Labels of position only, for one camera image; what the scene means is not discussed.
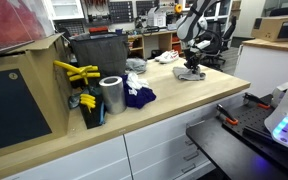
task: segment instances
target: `navy blue cloth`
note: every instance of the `navy blue cloth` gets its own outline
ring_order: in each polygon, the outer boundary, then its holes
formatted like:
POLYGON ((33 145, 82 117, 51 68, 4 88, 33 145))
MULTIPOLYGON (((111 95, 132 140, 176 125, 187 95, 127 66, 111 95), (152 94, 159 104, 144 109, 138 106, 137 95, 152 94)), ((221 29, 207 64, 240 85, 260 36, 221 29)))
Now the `navy blue cloth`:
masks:
POLYGON ((126 83, 128 75, 122 75, 121 77, 123 79, 126 106, 141 109, 145 104, 156 99, 156 95, 153 93, 152 89, 146 87, 142 87, 139 90, 136 89, 136 96, 134 94, 129 94, 129 90, 132 88, 126 83))

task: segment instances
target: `gray storage bin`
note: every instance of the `gray storage bin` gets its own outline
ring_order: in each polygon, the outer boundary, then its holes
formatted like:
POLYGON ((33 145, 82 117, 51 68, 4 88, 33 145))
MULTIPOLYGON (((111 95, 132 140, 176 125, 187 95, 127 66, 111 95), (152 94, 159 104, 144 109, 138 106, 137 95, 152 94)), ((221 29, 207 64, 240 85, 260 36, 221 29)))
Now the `gray storage bin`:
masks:
POLYGON ((98 66, 101 78, 125 74, 128 55, 128 36, 106 33, 99 36, 89 33, 70 38, 79 66, 98 66))

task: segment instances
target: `wooden countertop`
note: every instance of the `wooden countertop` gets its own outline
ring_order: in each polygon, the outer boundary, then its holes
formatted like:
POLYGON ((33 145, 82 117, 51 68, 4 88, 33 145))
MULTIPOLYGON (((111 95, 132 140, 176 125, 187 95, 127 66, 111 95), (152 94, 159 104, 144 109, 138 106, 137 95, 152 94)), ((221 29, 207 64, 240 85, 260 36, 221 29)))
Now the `wooden countertop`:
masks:
POLYGON ((242 44, 245 46, 288 51, 288 42, 270 42, 262 39, 253 39, 249 41, 243 41, 242 44))
POLYGON ((149 61, 147 71, 140 75, 156 94, 155 101, 142 109, 127 108, 118 115, 106 114, 106 124, 86 129, 79 109, 70 112, 66 136, 0 157, 0 178, 24 171, 56 158, 82 150, 165 118, 183 113, 217 99, 232 95, 250 86, 236 77, 200 66, 206 73, 203 81, 181 81, 172 72, 174 66, 184 67, 185 60, 161 65, 149 61))

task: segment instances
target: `drawer handle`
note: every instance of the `drawer handle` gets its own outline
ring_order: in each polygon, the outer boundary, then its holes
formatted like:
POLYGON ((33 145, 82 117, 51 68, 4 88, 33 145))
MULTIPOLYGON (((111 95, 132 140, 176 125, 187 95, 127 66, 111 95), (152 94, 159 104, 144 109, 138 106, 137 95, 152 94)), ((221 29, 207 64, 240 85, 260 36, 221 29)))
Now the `drawer handle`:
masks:
POLYGON ((197 157, 198 155, 199 155, 198 152, 195 151, 194 153, 192 153, 192 154, 190 154, 190 155, 188 155, 188 156, 183 157, 183 159, 186 160, 186 161, 189 161, 189 160, 197 157))
POLYGON ((196 168, 195 163, 193 163, 192 165, 190 165, 190 166, 187 167, 187 168, 181 169, 181 171, 185 174, 185 173, 191 171, 191 170, 194 169, 194 168, 196 168))
POLYGON ((185 144, 186 144, 186 146, 190 146, 190 145, 193 144, 193 141, 191 141, 191 140, 187 140, 187 141, 185 141, 185 144))

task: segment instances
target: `silver tape roll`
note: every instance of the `silver tape roll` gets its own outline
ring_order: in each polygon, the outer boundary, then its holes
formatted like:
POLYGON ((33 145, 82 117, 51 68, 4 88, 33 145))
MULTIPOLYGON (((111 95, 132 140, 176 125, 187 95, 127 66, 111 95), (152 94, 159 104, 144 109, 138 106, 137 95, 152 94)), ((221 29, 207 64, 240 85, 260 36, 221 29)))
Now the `silver tape roll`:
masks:
POLYGON ((122 78, 111 76, 100 81, 104 104, 107 112, 118 114, 126 109, 122 78))

